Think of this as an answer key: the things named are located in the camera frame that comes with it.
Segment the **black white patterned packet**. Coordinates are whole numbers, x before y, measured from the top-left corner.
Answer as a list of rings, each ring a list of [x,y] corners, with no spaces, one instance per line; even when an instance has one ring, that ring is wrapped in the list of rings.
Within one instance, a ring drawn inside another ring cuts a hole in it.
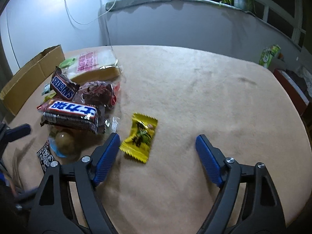
[[[45,173],[50,164],[55,160],[55,158],[51,154],[49,141],[45,142],[42,148],[37,151],[36,155],[40,161],[43,173]]]

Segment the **green lid jelly cup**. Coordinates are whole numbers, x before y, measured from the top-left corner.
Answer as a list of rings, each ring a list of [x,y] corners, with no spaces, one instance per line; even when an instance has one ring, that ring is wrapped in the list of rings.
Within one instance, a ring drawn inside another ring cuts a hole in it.
[[[76,142],[72,131],[63,129],[56,134],[50,133],[49,143],[54,153],[61,158],[77,156]]]

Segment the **large Snickers bar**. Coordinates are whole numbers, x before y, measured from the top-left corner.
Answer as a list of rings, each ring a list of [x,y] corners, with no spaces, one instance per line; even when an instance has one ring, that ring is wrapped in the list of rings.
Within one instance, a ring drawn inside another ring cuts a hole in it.
[[[40,125],[53,125],[63,128],[86,130],[94,134],[106,132],[101,123],[100,112],[95,105],[80,104],[60,98],[52,98],[39,105]]]

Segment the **small Snickers bar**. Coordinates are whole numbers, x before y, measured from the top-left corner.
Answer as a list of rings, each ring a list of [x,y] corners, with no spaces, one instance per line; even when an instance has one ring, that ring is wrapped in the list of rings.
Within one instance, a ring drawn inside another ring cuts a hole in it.
[[[56,66],[50,81],[50,89],[63,100],[72,101],[80,85],[71,81],[62,70]]]

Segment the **yellow candy packet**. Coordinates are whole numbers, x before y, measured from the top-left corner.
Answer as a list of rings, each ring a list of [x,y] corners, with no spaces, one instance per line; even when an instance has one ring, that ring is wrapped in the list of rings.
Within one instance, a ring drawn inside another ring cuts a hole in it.
[[[157,125],[157,119],[142,113],[134,113],[129,137],[122,141],[120,150],[136,160],[146,163],[149,159]]]

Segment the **dark red snack bag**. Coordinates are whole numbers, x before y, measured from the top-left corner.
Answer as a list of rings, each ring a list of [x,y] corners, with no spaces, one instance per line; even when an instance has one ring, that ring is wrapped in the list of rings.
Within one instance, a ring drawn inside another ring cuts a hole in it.
[[[80,86],[72,102],[84,105],[103,106],[111,110],[116,102],[120,83],[91,81]]]

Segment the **brown cardboard box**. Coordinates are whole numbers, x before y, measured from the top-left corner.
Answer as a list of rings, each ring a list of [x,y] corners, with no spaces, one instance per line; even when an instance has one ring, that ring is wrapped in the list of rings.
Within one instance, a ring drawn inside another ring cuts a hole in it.
[[[27,62],[1,90],[1,101],[12,115],[17,115],[22,106],[62,61],[62,47],[49,47]]]

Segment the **packaged sandwich bread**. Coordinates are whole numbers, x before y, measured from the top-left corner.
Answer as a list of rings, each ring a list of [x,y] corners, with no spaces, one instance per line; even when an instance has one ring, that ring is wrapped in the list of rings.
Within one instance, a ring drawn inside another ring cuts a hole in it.
[[[83,85],[92,81],[109,81],[120,75],[118,59],[111,47],[80,52],[59,64],[71,81]]]

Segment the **lace covered side table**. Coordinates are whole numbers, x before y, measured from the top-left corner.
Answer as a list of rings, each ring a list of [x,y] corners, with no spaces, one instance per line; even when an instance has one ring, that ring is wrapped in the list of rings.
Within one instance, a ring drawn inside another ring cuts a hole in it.
[[[273,75],[289,95],[300,116],[311,109],[311,96],[304,78],[288,69],[274,69]]]

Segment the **green snack bag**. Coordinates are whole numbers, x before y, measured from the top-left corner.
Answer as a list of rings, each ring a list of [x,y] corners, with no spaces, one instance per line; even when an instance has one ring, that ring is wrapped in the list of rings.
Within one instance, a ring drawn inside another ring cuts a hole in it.
[[[280,54],[281,48],[277,44],[264,48],[260,56],[259,65],[268,69],[273,58],[280,57]]]

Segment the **grey window sill cloth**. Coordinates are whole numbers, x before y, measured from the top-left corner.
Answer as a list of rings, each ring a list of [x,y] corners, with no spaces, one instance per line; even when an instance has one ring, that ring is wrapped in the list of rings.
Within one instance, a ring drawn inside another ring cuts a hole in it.
[[[118,11],[129,7],[139,6],[143,4],[149,4],[149,3],[167,3],[174,0],[114,0],[111,2],[107,2],[104,5],[104,9],[106,12],[109,11]],[[180,2],[194,2],[194,3],[201,3],[201,4],[208,4],[208,5],[214,5],[214,6],[221,6],[221,7],[227,7],[234,10],[242,10],[237,7],[224,4],[221,2],[214,2],[211,0],[176,0]]]

